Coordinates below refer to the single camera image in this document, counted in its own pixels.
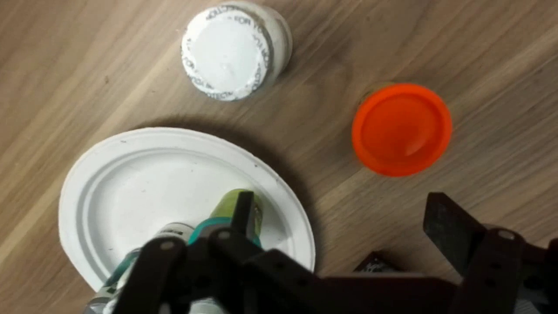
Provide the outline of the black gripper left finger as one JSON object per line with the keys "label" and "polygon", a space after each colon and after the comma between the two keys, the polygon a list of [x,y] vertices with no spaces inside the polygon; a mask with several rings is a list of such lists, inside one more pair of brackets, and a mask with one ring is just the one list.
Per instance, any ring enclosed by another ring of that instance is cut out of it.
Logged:
{"label": "black gripper left finger", "polygon": [[248,239],[255,235],[254,209],[255,209],[255,194],[241,192],[236,201],[233,228]]}

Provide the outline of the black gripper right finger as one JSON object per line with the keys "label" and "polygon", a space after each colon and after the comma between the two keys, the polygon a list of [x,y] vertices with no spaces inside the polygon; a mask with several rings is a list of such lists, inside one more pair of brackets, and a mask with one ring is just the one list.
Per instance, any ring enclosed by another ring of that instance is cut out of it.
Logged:
{"label": "black gripper right finger", "polygon": [[426,201],[423,230],[458,272],[466,272],[487,228],[444,192]]}

